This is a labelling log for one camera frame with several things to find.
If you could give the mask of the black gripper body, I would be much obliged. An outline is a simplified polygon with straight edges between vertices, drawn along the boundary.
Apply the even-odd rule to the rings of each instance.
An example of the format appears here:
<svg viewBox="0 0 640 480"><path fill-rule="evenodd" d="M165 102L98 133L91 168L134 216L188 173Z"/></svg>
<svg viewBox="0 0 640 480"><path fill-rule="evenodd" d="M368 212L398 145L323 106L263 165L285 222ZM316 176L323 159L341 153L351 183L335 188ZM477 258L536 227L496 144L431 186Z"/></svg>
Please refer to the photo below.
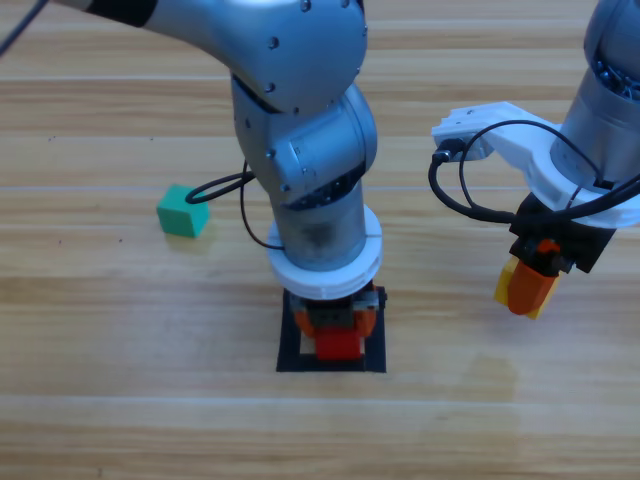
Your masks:
<svg viewBox="0 0 640 480"><path fill-rule="evenodd" d="M554 216L533 194L520 204L509 231L516 236L510 253L539 274L569 273L576 266L589 273L614 237L615 229L587 226L573 220L536 221Z"/></svg>
<svg viewBox="0 0 640 480"><path fill-rule="evenodd" d="M352 326L354 310L373 308L379 312L386 306L387 294L383 287L369 284L364 289L347 297L334 300L304 299L287 293L288 311L308 310L314 326Z"/></svg>

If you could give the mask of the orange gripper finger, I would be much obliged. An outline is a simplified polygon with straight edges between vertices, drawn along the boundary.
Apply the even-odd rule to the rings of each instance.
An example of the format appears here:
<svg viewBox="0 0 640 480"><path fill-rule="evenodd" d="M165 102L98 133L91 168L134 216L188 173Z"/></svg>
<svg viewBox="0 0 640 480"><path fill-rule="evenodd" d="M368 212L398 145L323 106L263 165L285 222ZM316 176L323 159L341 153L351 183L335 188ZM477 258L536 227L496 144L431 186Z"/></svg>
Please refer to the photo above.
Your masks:
<svg viewBox="0 0 640 480"><path fill-rule="evenodd" d="M308 310L296 310L293 318L300 332L307 338L314 341L316 339L316 327L313 325L311 315Z"/></svg>
<svg viewBox="0 0 640 480"><path fill-rule="evenodd" d="M377 311L373 308L354 310L349 341L352 346L368 339L376 325Z"/></svg>
<svg viewBox="0 0 640 480"><path fill-rule="evenodd" d="M516 259L507 286L507 306L516 315L539 311L560 277L560 246L542 239L516 244L510 253Z"/></svg>

